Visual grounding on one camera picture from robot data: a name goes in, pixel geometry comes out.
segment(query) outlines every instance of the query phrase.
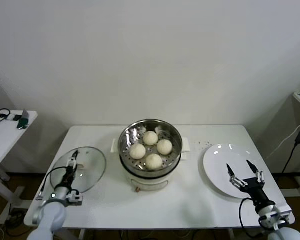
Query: table leg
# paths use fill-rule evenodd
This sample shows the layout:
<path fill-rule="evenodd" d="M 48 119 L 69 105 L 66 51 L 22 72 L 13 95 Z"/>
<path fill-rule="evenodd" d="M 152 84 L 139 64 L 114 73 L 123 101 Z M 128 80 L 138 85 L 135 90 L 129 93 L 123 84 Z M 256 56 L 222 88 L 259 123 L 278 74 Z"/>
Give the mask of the table leg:
<path fill-rule="evenodd" d="M 12 191 L 10 191 L 2 182 L 0 182 L 0 196 L 8 202 L 20 205 L 22 200 Z"/>
<path fill-rule="evenodd" d="M 235 239 L 235 233 L 234 233 L 234 230 L 232 228 L 228 229 L 228 234 L 229 234 L 230 240 L 234 240 Z"/>
<path fill-rule="evenodd" d="M 80 235 L 79 235 L 79 240 L 84 240 L 85 239 L 85 234 L 86 234 L 86 230 L 81 229 Z"/>
<path fill-rule="evenodd" d="M 5 172 L 5 170 L 2 167 L 0 167 L 0 178 L 5 182 L 10 181 L 9 175 Z"/>

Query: black cable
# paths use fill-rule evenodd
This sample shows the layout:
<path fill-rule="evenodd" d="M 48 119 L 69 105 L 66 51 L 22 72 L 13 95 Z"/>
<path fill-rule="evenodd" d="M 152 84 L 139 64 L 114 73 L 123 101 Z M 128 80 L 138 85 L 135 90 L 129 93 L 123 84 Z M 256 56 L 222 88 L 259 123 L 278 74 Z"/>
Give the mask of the black cable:
<path fill-rule="evenodd" d="M 8 114 L 2 113 L 3 110 L 8 111 Z M 0 118 L 1 118 L 0 123 L 1 123 L 3 120 L 7 119 L 7 118 L 9 117 L 10 114 L 11 114 L 11 111 L 10 111 L 8 108 L 1 108 L 1 109 L 0 109 Z"/>
<path fill-rule="evenodd" d="M 47 178 L 53 171 L 58 170 L 58 169 L 66 169 L 66 168 L 67 168 L 66 166 L 60 166 L 60 167 L 56 167 L 56 168 L 52 169 L 50 172 L 48 172 L 47 175 L 45 175 L 44 182 L 43 182 L 40 192 L 43 192 L 45 190 Z"/>
<path fill-rule="evenodd" d="M 72 189 L 71 191 L 68 192 L 68 194 L 72 193 L 73 191 L 75 191 L 75 193 L 76 193 L 77 195 L 80 194 L 80 192 L 79 192 L 77 189 Z"/>
<path fill-rule="evenodd" d="M 281 174 L 283 174 L 283 173 L 285 172 L 285 170 L 286 170 L 288 164 L 290 163 L 290 160 L 291 160 L 291 158 L 292 158 L 292 156 L 293 156 L 293 154 L 294 154 L 294 151 L 295 151 L 295 149 L 296 149 L 297 146 L 298 146 L 298 144 L 295 143 L 295 144 L 294 144 L 294 147 L 293 147 L 293 149 L 292 149 L 292 151 L 291 151 L 290 157 L 289 157 L 288 161 L 286 162 L 286 164 L 285 164 L 285 166 L 284 166 L 284 168 L 283 168 Z"/>
<path fill-rule="evenodd" d="M 239 219 L 240 219 L 241 227 L 242 227 L 243 231 L 245 232 L 245 234 L 246 234 L 249 238 L 251 238 L 251 239 L 257 239 L 257 238 L 263 237 L 264 235 L 263 235 L 262 233 L 259 233 L 259 234 L 255 235 L 255 236 L 250 235 L 250 234 L 247 232 L 247 229 L 245 228 L 245 226 L 244 226 L 244 224 L 243 224 L 243 222 L 242 222 L 242 218 L 241 218 L 241 209 L 242 209 L 242 205 L 243 205 L 244 202 L 247 201 L 247 200 L 251 200 L 251 201 L 252 201 L 251 198 L 248 198 L 248 197 L 247 197 L 247 198 L 244 198 L 244 199 L 242 199 L 242 201 L 241 201 L 241 203 L 240 203 L 240 207 L 239 207 Z"/>
<path fill-rule="evenodd" d="M 211 229 L 211 231 L 212 231 L 214 240 L 217 240 L 217 236 L 216 236 L 216 234 L 215 234 L 215 231 L 214 231 L 213 229 Z"/>

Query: power cord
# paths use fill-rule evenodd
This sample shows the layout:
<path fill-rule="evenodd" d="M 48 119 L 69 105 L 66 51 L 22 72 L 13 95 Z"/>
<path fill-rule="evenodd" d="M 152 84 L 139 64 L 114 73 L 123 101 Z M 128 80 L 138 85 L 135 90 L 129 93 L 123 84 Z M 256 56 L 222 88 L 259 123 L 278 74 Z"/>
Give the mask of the power cord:
<path fill-rule="evenodd" d="M 0 118 L 1 118 L 0 123 L 3 120 L 6 120 L 9 117 L 10 114 L 11 114 L 11 111 L 8 108 L 1 108 L 0 109 Z"/>
<path fill-rule="evenodd" d="M 48 176 L 52 173 L 52 172 L 54 172 L 55 170 L 58 170 L 58 169 L 66 169 L 67 167 L 66 166 L 60 166 L 60 167 L 56 167 L 56 168 L 54 168 L 54 169 L 52 169 L 50 172 L 48 172 L 47 173 L 47 175 L 45 175 L 45 177 L 44 177 L 44 182 L 43 182 L 43 185 L 42 185 L 42 187 L 41 187 L 41 190 L 40 190 L 40 192 L 44 192 L 44 190 L 45 190 L 45 186 L 46 186 L 46 182 L 47 182 L 47 178 L 48 178 Z"/>
<path fill-rule="evenodd" d="M 300 131 L 299 131 L 298 135 L 296 136 L 296 138 L 295 138 L 295 140 L 294 140 L 294 146 L 293 146 L 293 149 L 292 149 L 292 151 L 291 151 L 291 154 L 290 154 L 290 157 L 289 157 L 288 161 L 286 162 L 286 164 L 285 164 L 285 166 L 284 166 L 284 168 L 283 168 L 283 170 L 282 170 L 282 172 L 281 172 L 282 174 L 285 172 L 285 170 L 286 170 L 288 164 L 290 163 L 290 160 L 291 160 L 291 158 L 292 158 L 292 156 L 293 156 L 293 154 L 294 154 L 294 151 L 295 151 L 296 147 L 297 147 L 299 144 L 300 144 Z"/>
<path fill-rule="evenodd" d="M 241 203 L 240 203 L 240 207 L 239 207 L 239 219 L 240 219 L 240 224 L 241 224 L 241 227 L 242 227 L 243 231 L 245 232 L 245 234 L 246 234 L 249 238 L 251 238 L 251 239 L 258 239 L 258 238 L 263 237 L 264 235 L 263 235 L 262 233 L 259 233 L 259 234 L 255 235 L 255 236 L 252 236 L 250 233 L 247 232 L 247 229 L 245 228 L 245 226 L 244 226 L 244 224 L 243 224 L 243 222 L 242 222 L 241 209 L 242 209 L 242 205 L 243 205 L 244 202 L 247 201 L 247 200 L 251 200 L 251 201 L 252 201 L 251 198 L 248 198 L 248 197 L 247 197 L 247 198 L 242 199 L 242 201 L 241 201 Z"/>
<path fill-rule="evenodd" d="M 272 151 L 272 153 L 270 153 L 269 154 L 269 156 L 267 156 L 265 159 L 268 159 L 268 158 L 270 158 L 281 146 L 282 146 L 282 144 L 284 144 L 284 142 L 285 141 L 287 141 L 289 138 L 291 138 L 291 136 L 292 135 L 294 135 L 296 132 L 297 132 L 297 130 L 300 128 L 300 125 L 299 126 L 297 126 L 296 127 L 296 129 L 289 135 L 289 136 L 287 136 L 280 144 L 279 144 L 279 146 L 275 149 L 275 150 L 273 150 Z"/>

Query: white plate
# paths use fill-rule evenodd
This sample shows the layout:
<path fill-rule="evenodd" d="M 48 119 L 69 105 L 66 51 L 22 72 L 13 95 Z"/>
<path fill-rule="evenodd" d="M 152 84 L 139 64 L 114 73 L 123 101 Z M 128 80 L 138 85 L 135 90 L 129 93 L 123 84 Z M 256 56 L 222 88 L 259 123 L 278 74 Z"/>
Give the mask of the white plate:
<path fill-rule="evenodd" d="M 243 199 L 248 198 L 247 193 L 239 191 L 230 183 L 227 164 L 239 179 L 249 179 L 256 175 L 250 169 L 247 160 L 256 165 L 257 157 L 241 146 L 233 144 L 218 144 L 210 147 L 203 157 L 204 170 L 211 182 L 225 194 Z"/>

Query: floor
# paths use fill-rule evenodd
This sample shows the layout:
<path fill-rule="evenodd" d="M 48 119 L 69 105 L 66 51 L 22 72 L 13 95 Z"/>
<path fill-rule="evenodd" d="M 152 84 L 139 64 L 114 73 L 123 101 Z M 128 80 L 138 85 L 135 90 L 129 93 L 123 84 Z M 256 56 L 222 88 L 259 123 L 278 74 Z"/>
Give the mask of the floor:
<path fill-rule="evenodd" d="M 43 180 L 43 175 L 13 175 L 11 180 L 8 183 L 8 187 L 14 191 L 17 186 L 25 186 L 26 191 L 22 194 L 21 198 L 25 200 L 32 200 L 39 188 L 40 183 Z M 281 189 L 283 188 L 296 188 L 298 184 L 294 181 L 293 178 L 283 177 L 279 179 L 278 185 Z M 291 206 L 293 213 L 296 218 L 295 224 L 290 226 L 293 229 L 296 229 L 300 232 L 300 197 L 299 198 L 287 198 L 287 203 Z M 0 197 L 0 214 L 5 208 L 7 202 Z M 25 240 L 30 234 L 30 228 L 22 224 L 21 226 L 9 230 L 10 235 L 20 235 L 25 232 L 22 236 L 11 237 L 8 236 L 5 232 L 6 240 Z M 79 235 L 78 230 L 71 230 L 76 236 Z M 242 233 L 241 229 L 234 230 L 235 235 Z M 0 240 L 3 239 L 3 234 L 0 234 Z M 85 240 L 229 240 L 228 231 L 226 229 L 214 229 L 214 230 L 178 230 L 178 231 L 119 231 L 119 230 L 89 230 L 85 234 Z"/>

